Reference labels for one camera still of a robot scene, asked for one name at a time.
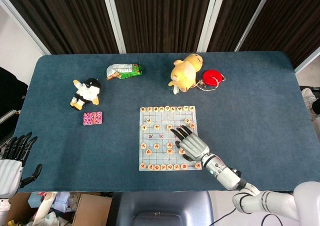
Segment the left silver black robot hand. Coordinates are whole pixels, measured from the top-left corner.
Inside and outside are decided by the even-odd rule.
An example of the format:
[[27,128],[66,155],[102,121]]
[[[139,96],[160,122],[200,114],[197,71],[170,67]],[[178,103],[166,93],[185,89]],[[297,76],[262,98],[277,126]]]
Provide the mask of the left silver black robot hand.
[[29,132],[20,137],[13,137],[4,144],[4,153],[0,159],[1,199],[13,197],[19,189],[35,181],[40,175],[43,168],[41,163],[31,176],[22,179],[24,166],[37,139]]

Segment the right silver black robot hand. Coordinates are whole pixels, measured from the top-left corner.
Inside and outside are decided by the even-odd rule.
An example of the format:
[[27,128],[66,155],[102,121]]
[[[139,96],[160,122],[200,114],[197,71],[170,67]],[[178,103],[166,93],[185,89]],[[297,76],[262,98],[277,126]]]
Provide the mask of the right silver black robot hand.
[[185,160],[201,161],[210,152],[209,146],[186,126],[172,128],[170,131],[178,138],[175,145],[184,151],[182,156]]

